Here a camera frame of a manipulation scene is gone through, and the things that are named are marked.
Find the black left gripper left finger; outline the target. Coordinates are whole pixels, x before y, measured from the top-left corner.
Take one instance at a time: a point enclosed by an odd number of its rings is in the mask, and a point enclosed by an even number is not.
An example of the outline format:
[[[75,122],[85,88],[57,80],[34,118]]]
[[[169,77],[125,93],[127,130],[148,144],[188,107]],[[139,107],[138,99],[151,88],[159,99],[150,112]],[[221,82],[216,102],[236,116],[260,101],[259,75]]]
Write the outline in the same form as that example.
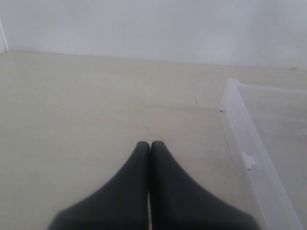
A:
[[[150,146],[145,141],[99,190],[60,211],[50,230],[147,230]]]

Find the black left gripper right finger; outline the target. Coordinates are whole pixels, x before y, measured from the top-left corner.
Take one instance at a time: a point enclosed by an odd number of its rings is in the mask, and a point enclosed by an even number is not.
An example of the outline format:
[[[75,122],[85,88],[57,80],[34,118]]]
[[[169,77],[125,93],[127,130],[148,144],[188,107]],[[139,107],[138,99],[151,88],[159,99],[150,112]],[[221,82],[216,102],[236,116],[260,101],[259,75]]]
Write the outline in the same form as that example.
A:
[[[150,153],[150,207],[154,230],[258,230],[248,213],[194,181],[162,141]]]

